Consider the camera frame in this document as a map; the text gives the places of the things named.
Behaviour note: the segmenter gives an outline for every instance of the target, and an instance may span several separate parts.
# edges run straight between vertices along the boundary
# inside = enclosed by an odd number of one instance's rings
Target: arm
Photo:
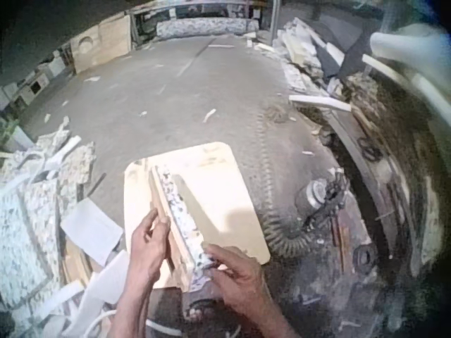
[[[143,338],[149,296],[166,255],[169,219],[164,218],[151,230],[158,212],[152,210],[132,235],[130,265],[125,289],[118,302],[110,338]]]
[[[255,258],[235,247],[208,244],[204,250],[229,269],[227,272],[207,271],[226,305],[251,320],[265,338],[299,338],[272,299]]]

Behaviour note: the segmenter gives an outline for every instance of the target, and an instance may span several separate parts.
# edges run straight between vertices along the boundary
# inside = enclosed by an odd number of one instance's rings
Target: plywood board
[[[153,165],[165,165],[173,173],[206,242],[237,246],[260,264],[269,261],[269,250],[232,150],[221,142],[142,158],[127,167],[124,216],[128,251],[133,230],[150,210],[149,172]],[[160,272],[161,279],[154,287],[177,286],[166,262]]]
[[[70,49],[77,73],[128,54],[131,50],[130,16],[120,13],[91,27],[71,39]]]

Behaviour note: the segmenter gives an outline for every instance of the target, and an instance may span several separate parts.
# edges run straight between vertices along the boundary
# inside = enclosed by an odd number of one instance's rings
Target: left hand
[[[151,229],[157,216],[156,209],[150,210],[132,235],[127,285],[140,291],[152,287],[159,279],[160,267],[166,257],[171,220],[162,217]]]

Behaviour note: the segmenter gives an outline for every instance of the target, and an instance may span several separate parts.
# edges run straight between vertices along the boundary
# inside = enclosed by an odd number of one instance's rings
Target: hand
[[[126,284],[137,291],[152,287],[159,279],[160,267],[166,257],[171,222],[168,217],[163,217],[151,230],[157,216],[156,209],[150,210],[132,235]]]
[[[207,244],[204,250],[228,268],[206,272],[219,288],[224,303],[256,324],[268,320],[277,305],[269,294],[259,262],[234,246],[221,248]]]

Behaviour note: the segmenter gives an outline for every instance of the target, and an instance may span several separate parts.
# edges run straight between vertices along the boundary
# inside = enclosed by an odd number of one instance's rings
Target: cable
[[[101,313],[99,315],[99,317],[97,317],[96,319],[94,319],[94,321],[91,323],[91,325],[86,329],[85,333],[83,334],[83,338],[88,338],[89,334],[91,333],[91,331],[97,326],[97,324],[99,324],[104,318],[109,317],[110,315],[115,315],[116,314],[116,310],[110,310],[104,313]],[[173,329],[171,327],[166,327],[160,324],[157,324],[155,322],[152,322],[151,320],[146,320],[146,325],[148,327],[151,327],[152,329],[167,334],[168,336],[173,336],[173,337],[181,337],[182,336],[182,332],[180,330],[177,329]]]

